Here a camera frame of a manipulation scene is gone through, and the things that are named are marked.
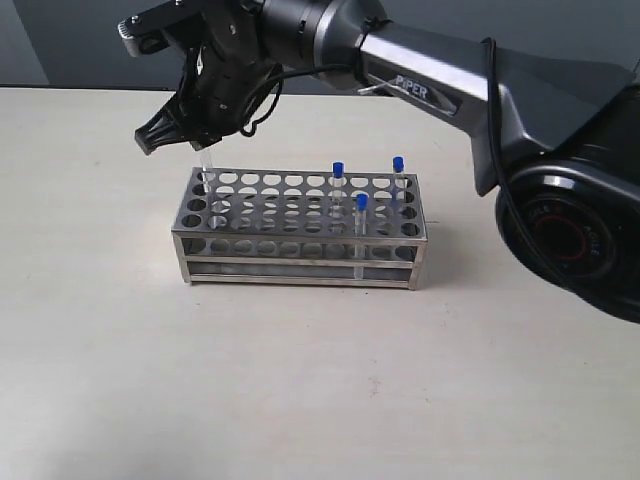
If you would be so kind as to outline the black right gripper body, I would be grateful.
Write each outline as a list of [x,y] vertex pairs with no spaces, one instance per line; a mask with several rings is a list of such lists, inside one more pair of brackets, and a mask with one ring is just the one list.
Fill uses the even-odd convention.
[[255,12],[204,9],[201,37],[181,85],[181,128],[188,140],[219,140],[246,124],[250,94],[272,72]]

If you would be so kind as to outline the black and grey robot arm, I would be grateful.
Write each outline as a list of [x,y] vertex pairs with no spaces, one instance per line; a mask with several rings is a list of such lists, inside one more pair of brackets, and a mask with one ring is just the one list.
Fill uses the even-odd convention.
[[120,22],[134,57],[173,48],[175,94],[141,150],[254,135],[287,79],[395,97],[465,133],[475,189],[532,273],[639,319],[639,80],[393,22],[377,1],[167,1]]

